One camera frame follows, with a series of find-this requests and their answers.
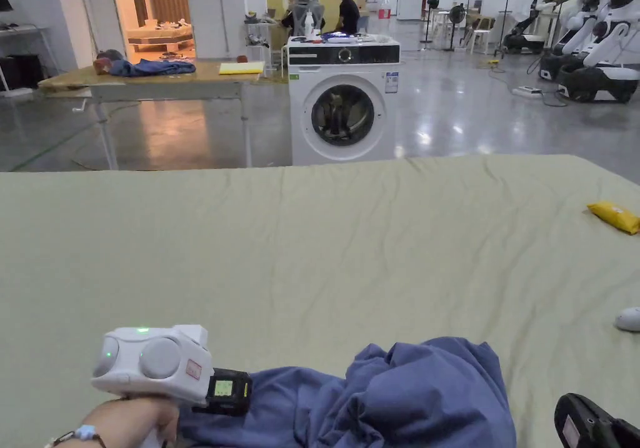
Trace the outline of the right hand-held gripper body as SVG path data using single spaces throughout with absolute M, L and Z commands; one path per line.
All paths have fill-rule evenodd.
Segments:
M 554 425 L 563 447 L 639 447 L 639 429 L 616 418 L 587 397 L 559 398 Z

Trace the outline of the person's left hand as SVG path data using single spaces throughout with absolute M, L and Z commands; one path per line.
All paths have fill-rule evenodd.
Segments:
M 139 447 L 152 430 L 171 444 L 178 437 L 177 403 L 163 397 L 138 397 L 105 402 L 94 409 L 84 425 L 95 427 L 106 447 Z

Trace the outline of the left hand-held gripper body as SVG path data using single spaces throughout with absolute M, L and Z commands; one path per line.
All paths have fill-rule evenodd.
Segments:
M 253 380 L 219 369 L 202 325 L 119 327 L 103 338 L 91 385 L 120 397 L 158 395 L 193 412 L 246 415 Z

